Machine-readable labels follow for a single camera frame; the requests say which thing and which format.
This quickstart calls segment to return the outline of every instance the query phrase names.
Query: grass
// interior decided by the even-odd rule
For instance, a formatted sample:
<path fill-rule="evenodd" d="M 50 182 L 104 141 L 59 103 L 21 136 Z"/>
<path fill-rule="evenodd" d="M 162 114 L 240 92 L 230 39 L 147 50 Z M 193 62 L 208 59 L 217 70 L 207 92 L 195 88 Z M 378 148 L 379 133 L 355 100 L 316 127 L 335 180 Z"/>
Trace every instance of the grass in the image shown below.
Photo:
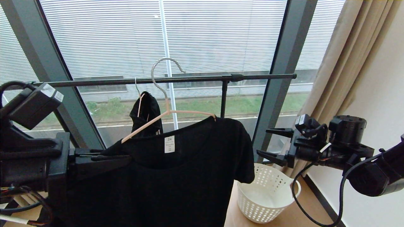
<path fill-rule="evenodd" d="M 289 93 L 285 98 L 281 113 L 297 112 L 303 106 L 308 93 Z M 262 96 L 229 96 L 226 100 L 226 116 L 258 116 L 261 108 Z M 161 112 L 165 111 L 164 100 L 158 100 Z M 195 110 L 220 115 L 221 97 L 176 99 L 179 110 Z M 87 108 L 96 123 L 131 121 L 129 113 L 134 102 L 122 102 L 119 98 L 112 98 L 106 103 L 87 102 Z M 205 118 L 200 114 L 181 113 L 179 118 Z M 165 116 L 163 120 L 171 121 L 172 116 Z M 58 125 L 54 114 L 46 117 L 40 125 Z"/>

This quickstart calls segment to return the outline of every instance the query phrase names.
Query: white laundry basket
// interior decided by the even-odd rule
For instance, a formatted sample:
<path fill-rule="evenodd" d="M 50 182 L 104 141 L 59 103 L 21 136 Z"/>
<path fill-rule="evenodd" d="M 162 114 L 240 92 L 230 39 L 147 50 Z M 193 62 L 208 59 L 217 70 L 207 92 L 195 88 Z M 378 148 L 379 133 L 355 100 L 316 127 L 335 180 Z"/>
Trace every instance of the white laundry basket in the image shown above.
<path fill-rule="evenodd" d="M 251 184 L 237 182 L 238 207 L 255 223 L 267 223 L 276 218 L 287 206 L 294 202 L 290 184 L 293 179 L 281 171 L 255 163 L 255 179 Z"/>

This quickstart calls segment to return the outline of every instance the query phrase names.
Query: beige curtain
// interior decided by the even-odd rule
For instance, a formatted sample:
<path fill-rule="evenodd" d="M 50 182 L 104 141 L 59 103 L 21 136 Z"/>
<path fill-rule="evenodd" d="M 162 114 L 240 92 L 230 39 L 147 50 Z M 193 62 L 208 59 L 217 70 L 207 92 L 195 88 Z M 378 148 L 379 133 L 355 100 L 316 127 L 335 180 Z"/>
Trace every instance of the beige curtain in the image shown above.
<path fill-rule="evenodd" d="M 321 124 L 340 110 L 379 35 L 393 0 L 347 0 L 338 18 L 316 80 L 300 114 L 309 114 Z M 281 168 L 295 177 L 307 162 Z"/>

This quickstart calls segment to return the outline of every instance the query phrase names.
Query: clothes hanger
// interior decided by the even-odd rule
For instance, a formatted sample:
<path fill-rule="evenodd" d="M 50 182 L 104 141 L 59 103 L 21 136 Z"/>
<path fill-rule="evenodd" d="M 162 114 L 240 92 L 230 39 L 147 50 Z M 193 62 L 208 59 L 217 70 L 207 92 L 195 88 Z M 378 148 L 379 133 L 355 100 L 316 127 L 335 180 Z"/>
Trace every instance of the clothes hanger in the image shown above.
<path fill-rule="evenodd" d="M 192 110 L 171 110 L 170 109 L 170 103 L 168 101 L 168 97 L 167 97 L 167 93 L 166 91 L 164 91 L 164 89 L 162 89 L 157 83 L 156 80 L 154 79 L 154 68 L 157 66 L 158 63 L 160 63 L 161 61 L 164 60 L 170 60 L 173 61 L 179 68 L 179 70 L 183 73 L 185 73 L 184 70 L 182 70 L 181 66 L 178 64 L 178 62 L 172 58 L 162 58 L 160 60 L 158 60 L 156 63 L 154 63 L 153 67 L 151 68 L 151 80 L 153 81 L 153 84 L 160 89 L 163 93 L 164 93 L 164 99 L 165 99 L 165 104 L 166 104 L 166 111 L 162 114 L 160 114 L 159 116 L 157 116 L 156 118 L 150 120 L 148 123 L 144 124 L 142 127 L 136 129 L 135 131 L 133 131 L 131 134 L 127 135 L 125 138 L 122 139 L 121 143 L 124 143 L 125 141 L 127 141 L 128 139 L 132 138 L 134 135 L 136 135 L 137 133 L 139 133 L 140 131 L 142 131 L 143 129 L 147 128 L 149 125 L 151 125 L 152 123 L 156 122 L 157 120 L 161 119 L 162 117 L 164 117 L 165 115 L 169 115 L 171 113 L 189 113 L 189 114 L 204 114 L 204 115 L 209 115 L 214 117 L 215 121 L 216 121 L 216 115 L 212 114 L 212 113 L 206 113 L 206 112 L 201 112 L 201 111 L 192 111 Z"/>
<path fill-rule="evenodd" d="M 144 96 L 145 94 L 143 94 L 142 96 L 140 96 L 140 91 L 139 91 L 139 88 L 137 88 L 137 82 L 136 82 L 136 80 L 137 80 L 137 77 L 135 77 L 135 86 L 136 86 L 137 93 L 139 94 L 139 109 L 137 110 L 137 117 L 139 117 L 139 114 L 140 114 L 140 105 L 142 104 L 142 98 L 143 98 L 143 96 Z"/>

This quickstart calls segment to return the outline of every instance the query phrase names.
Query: black t-shirt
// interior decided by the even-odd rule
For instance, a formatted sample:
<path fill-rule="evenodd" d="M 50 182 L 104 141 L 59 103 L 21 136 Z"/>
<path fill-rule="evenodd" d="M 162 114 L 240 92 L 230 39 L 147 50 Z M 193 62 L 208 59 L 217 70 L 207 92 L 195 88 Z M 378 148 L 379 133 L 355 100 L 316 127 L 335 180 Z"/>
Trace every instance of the black t-shirt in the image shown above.
<path fill-rule="evenodd" d="M 233 180 L 254 180 L 250 136 L 233 119 L 209 117 L 111 150 L 133 161 L 68 191 L 78 226 L 223 226 Z"/>

